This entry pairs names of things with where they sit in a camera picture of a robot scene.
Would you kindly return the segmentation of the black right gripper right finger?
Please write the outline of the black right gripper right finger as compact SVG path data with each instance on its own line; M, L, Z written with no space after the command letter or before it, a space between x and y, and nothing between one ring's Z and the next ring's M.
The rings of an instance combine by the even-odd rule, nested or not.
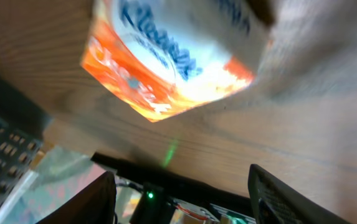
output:
M250 166L247 184L257 223L349 224L257 164Z

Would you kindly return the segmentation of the orange Kleenex tissue pack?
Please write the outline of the orange Kleenex tissue pack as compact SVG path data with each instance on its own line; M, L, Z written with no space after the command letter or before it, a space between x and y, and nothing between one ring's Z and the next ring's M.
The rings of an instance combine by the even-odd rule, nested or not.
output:
M157 122L251 86L268 43L245 1L99 0L81 65Z

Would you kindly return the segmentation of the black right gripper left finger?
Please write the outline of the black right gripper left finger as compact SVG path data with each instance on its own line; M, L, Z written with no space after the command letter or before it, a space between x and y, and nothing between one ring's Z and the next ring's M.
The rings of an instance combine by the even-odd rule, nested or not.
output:
M117 187L113 172L104 172L40 224L113 224Z

